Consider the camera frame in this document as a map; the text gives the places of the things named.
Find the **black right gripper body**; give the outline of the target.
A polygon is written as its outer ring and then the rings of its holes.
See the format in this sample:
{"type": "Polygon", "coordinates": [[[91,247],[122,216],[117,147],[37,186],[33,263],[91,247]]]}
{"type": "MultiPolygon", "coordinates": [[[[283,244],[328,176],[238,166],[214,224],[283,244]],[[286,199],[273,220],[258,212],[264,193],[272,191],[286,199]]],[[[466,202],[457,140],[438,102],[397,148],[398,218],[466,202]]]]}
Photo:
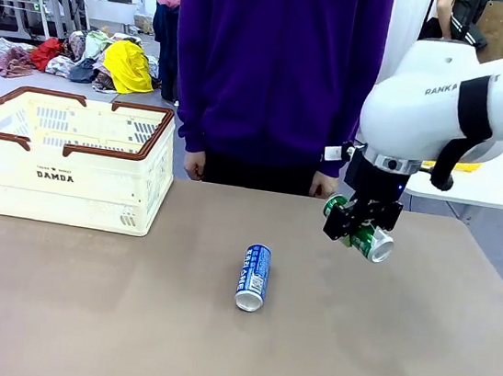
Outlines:
{"type": "Polygon", "coordinates": [[[354,210],[399,217],[402,205],[399,198],[404,191],[405,177],[386,172],[364,157],[360,158],[351,180],[354,210]]]}

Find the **person's left hand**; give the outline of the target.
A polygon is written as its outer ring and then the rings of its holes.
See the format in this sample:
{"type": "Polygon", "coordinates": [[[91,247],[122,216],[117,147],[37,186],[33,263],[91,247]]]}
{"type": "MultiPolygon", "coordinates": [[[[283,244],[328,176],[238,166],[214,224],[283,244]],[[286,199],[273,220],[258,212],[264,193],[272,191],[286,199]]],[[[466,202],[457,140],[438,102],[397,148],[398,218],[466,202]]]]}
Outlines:
{"type": "Polygon", "coordinates": [[[332,194],[335,194],[338,187],[338,179],[324,175],[322,172],[315,172],[312,178],[312,185],[308,191],[310,197],[315,199],[327,199],[332,194]]]}

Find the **person's right hand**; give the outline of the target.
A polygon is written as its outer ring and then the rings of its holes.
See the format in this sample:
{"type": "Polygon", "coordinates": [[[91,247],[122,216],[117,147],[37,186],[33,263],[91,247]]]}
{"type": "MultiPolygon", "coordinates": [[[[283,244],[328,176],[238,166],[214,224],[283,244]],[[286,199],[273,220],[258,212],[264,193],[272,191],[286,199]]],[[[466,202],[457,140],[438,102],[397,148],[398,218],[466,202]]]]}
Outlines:
{"type": "Polygon", "coordinates": [[[189,179],[201,181],[204,178],[206,154],[202,152],[186,152],[184,155],[184,171],[189,179]]]}

